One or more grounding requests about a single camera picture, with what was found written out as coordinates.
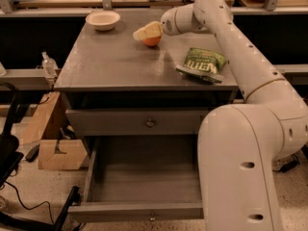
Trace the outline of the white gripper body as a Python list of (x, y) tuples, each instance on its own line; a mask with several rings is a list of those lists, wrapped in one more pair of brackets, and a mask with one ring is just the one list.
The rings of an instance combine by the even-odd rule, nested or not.
[(176, 12), (177, 9), (172, 8), (164, 12), (164, 14), (161, 16), (161, 23), (163, 26), (163, 30), (169, 36), (175, 36), (179, 34), (175, 24)]

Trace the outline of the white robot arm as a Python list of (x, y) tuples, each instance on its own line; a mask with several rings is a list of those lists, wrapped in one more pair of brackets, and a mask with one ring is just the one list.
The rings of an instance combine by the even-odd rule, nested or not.
[(224, 0), (195, 0), (165, 12), (136, 40), (212, 33), (244, 98), (204, 118), (198, 168), (206, 231), (283, 231), (272, 162), (308, 141), (308, 106), (233, 22)]

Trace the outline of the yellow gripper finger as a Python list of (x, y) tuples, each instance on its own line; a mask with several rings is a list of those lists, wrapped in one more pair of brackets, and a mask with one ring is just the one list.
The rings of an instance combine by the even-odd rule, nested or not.
[(135, 40), (145, 40), (160, 37), (162, 34), (162, 24), (158, 21), (152, 21), (135, 31), (133, 33), (133, 38)]

